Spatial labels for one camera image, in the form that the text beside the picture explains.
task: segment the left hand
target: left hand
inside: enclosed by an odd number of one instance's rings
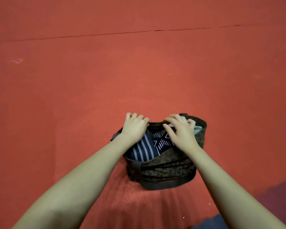
[[[126,120],[120,135],[129,139],[134,145],[139,142],[145,134],[147,127],[149,126],[149,118],[144,118],[143,115],[137,116],[136,113],[126,114]]]

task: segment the right hand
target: right hand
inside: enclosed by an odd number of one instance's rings
[[[183,116],[173,114],[165,118],[164,121],[171,123],[175,127],[176,134],[171,127],[167,124],[163,124],[163,127],[170,136],[171,141],[187,156],[196,150],[201,149],[194,136],[194,128],[196,124],[194,120],[186,120]]]

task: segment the bag strap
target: bag strap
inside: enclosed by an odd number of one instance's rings
[[[163,181],[163,182],[146,182],[142,180],[142,172],[141,172],[141,166],[142,162],[141,161],[132,161],[132,167],[134,168],[135,173],[139,177],[139,183],[141,186],[143,186],[145,189],[154,191],[154,190],[162,190],[162,189],[168,189],[168,188],[174,188],[177,186],[181,186],[189,181],[191,181],[195,175],[196,175],[196,168],[188,174],[185,177],[180,177],[175,180],[171,181]]]

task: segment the hand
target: hand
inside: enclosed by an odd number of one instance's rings
[[[149,118],[129,112],[126,114],[126,120],[120,135],[123,135],[134,145],[142,139],[148,126]]]
[[[175,127],[176,134],[173,132],[171,127],[169,127],[167,124],[163,124],[163,127],[170,136],[171,141],[187,156],[190,153],[201,149],[194,136],[194,128],[196,124],[194,120],[186,120],[186,118],[183,116],[173,114],[168,118],[165,118],[164,121],[171,123]]]

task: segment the clothing in bag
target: clothing in bag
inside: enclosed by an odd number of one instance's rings
[[[179,114],[196,122],[194,135],[198,145],[203,148],[206,122],[186,113]],[[131,181],[140,183],[145,189],[160,190],[180,186],[191,181],[196,174],[193,162],[170,140],[164,122],[149,123],[138,143],[123,155],[126,171]],[[112,141],[122,132],[114,134]]]

